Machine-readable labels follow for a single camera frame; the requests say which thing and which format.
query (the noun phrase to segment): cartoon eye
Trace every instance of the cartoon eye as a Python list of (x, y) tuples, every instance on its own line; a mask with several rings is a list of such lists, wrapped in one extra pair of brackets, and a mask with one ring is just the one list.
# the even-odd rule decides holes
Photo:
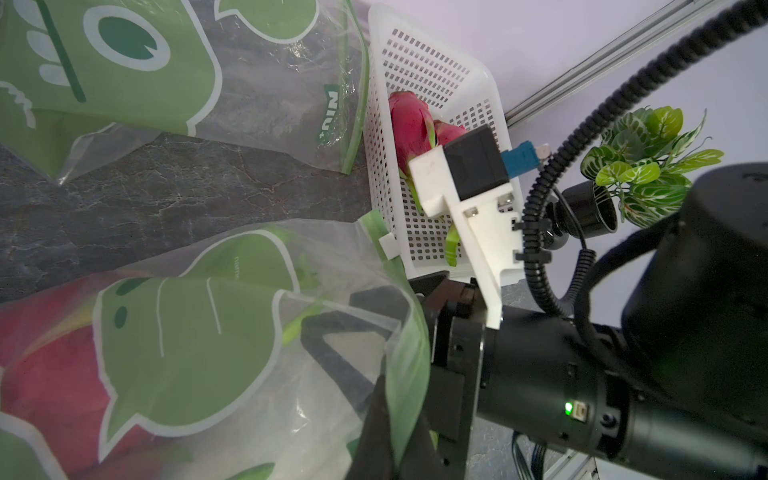
[(114, 313), (114, 326), (118, 329), (123, 328), (125, 320), (128, 318), (128, 309), (124, 306), (118, 308), (118, 311)]
[(163, 35), (144, 17), (127, 8), (89, 8), (83, 15), (83, 29), (96, 51), (118, 65), (155, 71), (170, 60), (170, 47)]

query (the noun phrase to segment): screw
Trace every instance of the screw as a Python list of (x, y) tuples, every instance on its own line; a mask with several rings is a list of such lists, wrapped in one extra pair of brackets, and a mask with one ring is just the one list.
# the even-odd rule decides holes
[(610, 413), (604, 413), (602, 418), (600, 418), (600, 425), (606, 429), (612, 429), (616, 426), (616, 418)]
[(512, 194), (501, 195), (497, 198), (497, 205), (499, 208), (506, 207), (511, 204), (515, 197)]

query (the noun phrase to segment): green cartoon print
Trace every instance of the green cartoon print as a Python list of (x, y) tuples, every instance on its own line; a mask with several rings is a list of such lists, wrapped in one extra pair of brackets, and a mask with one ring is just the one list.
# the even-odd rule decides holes
[(261, 38), (274, 43), (294, 43), (317, 22), (317, 0), (216, 0), (216, 20), (236, 15)]
[(0, 478), (67, 480), (67, 475), (33, 425), (0, 412)]
[(99, 459), (134, 425), (190, 435), (243, 405), (277, 361), (286, 290), (300, 288), (285, 245), (255, 230), (208, 247), (178, 278), (130, 278), (99, 293), (94, 341), (111, 398)]
[(221, 71), (189, 0), (0, 2), (0, 142), (55, 176), (113, 122), (195, 135)]

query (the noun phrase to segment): cable clip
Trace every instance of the cable clip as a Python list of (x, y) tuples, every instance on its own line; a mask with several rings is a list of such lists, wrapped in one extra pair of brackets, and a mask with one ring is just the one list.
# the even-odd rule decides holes
[(525, 230), (527, 228), (535, 228), (540, 232), (545, 232), (552, 228), (552, 220), (548, 218), (542, 218), (538, 222), (515, 222), (512, 225), (512, 231)]
[(550, 263), (552, 261), (552, 252), (549, 250), (541, 250), (539, 253), (515, 252), (515, 260), (518, 262)]

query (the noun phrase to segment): black cable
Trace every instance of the black cable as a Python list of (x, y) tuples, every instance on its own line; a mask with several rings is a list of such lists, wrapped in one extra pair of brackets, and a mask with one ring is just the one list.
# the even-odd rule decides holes
[(673, 214), (651, 227), (631, 234), (625, 241), (610, 249), (589, 270), (584, 277), (581, 292), (574, 299), (573, 323), (589, 353), (608, 369), (624, 378), (635, 389), (653, 393), (660, 398), (666, 398), (661, 389), (657, 388), (650, 380), (647, 380), (645, 375), (639, 373), (634, 367), (616, 357), (598, 339), (598, 334), (589, 320), (591, 309), (589, 295), (592, 289), (611, 272), (621, 268), (640, 255), (655, 250), (664, 235), (677, 225), (679, 219), (679, 214)]
[(560, 203), (563, 204), (563, 208), (565, 209), (565, 212), (568, 214), (568, 216), (571, 218), (571, 222), (573, 222), (574, 225), (576, 226), (576, 231), (578, 232), (578, 239), (581, 241), (581, 249), (587, 250), (587, 239), (584, 238), (584, 229), (581, 228), (581, 222), (578, 221), (578, 218), (574, 213), (574, 209), (571, 208), (570, 203), (565, 201), (565, 197), (563, 197), (563, 194), (560, 193), (560, 189), (558, 189), (556, 186), (553, 185), (552, 191), (554, 192), (555, 196), (557, 196)]
[[(522, 218), (525, 225), (525, 278), (534, 300), (542, 310), (551, 315), (570, 316), (573, 313), (573, 299), (578, 294), (576, 292), (569, 296), (568, 293), (572, 293), (569, 287), (569, 292), (562, 299), (554, 296), (547, 279), (545, 264), (540, 257), (542, 238), (537, 222), (541, 220), (549, 195), (562, 174), (608, 125), (628, 112), (640, 100), (701, 58), (741, 35), (765, 25), (766, 20), (768, 0), (743, 0), (722, 11), (717, 17), (669, 47), (621, 85), (579, 125), (547, 162), (531, 187)], [(586, 275), (586, 271), (580, 269), (586, 262), (581, 262), (581, 252), (579, 256), (580, 262), (577, 263), (571, 286), (575, 286), (575, 283), (580, 286)]]
[(547, 448), (536, 444), (531, 454), (531, 473), (534, 480), (544, 480), (544, 459), (547, 454)]
[(534, 480), (531, 467), (528, 466), (528, 461), (525, 459), (525, 455), (523, 455), (523, 452), (520, 449), (520, 444), (518, 444), (518, 440), (522, 436), (523, 435), (520, 432), (512, 432), (512, 461), (515, 463), (515, 469), (517, 470), (518, 478), (520, 480)]

